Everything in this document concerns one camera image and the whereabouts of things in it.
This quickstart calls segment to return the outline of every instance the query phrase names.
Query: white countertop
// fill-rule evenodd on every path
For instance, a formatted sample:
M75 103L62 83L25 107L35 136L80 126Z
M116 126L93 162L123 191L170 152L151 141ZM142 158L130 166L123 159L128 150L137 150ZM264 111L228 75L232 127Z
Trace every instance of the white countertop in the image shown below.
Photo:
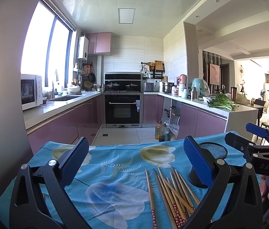
M204 101L190 100L190 99L186 99L186 98L181 98L180 96L174 96L171 94L165 94L165 93L161 93L161 92L144 92L144 95L161 95L161 96L164 96L167 98L174 99L176 101L180 101L180 102L183 102L183 103L210 111L212 113L215 113L217 115L221 115L221 116L224 116L227 118L229 117L230 113L257 110L256 108L252 108L252 107L248 107L248 106L244 106L244 105L240 105L240 104L236 104L237 109L235 111L230 111L230 110L226 110L226 109L219 109L219 108L212 108L212 107L208 107L208 104Z
M78 104L88 101L102 92L85 92L79 95L77 98L71 99L69 101L47 101L46 105L40 105L34 108L26 109L23 111L23 118L25 123L25 128L31 128L38 123L51 118L67 109L70 109Z

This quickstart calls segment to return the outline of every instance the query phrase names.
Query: oven handle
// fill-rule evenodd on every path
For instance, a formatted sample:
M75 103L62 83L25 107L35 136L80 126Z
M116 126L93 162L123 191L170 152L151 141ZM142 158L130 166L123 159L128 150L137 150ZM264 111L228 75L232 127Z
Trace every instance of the oven handle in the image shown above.
M109 104L137 104L136 102L109 102Z

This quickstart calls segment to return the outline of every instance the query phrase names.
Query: cooking oil bottle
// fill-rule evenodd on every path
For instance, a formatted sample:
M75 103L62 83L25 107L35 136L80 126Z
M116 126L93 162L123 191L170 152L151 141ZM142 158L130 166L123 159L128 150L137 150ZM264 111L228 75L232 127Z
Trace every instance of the cooking oil bottle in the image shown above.
M162 122L157 122L157 125L155 126L155 139L159 140L160 130L162 128Z
M169 133L169 130L168 130L166 124L164 123L162 125L161 130L160 130L159 142L168 141L168 133Z

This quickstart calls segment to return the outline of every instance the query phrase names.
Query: doorway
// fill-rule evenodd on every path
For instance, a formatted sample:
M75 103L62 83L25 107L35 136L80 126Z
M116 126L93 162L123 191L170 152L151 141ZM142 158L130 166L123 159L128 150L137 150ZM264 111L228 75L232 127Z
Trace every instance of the doorway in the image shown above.
M230 69L229 64L221 65L222 84L225 86L225 92L229 93L230 88Z

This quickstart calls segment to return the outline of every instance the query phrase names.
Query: recessed ceiling light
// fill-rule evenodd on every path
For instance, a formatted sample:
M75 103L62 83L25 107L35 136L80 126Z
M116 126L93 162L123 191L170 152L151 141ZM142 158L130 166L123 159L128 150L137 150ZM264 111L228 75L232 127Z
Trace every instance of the recessed ceiling light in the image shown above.
M119 24L133 24L135 8L119 8Z

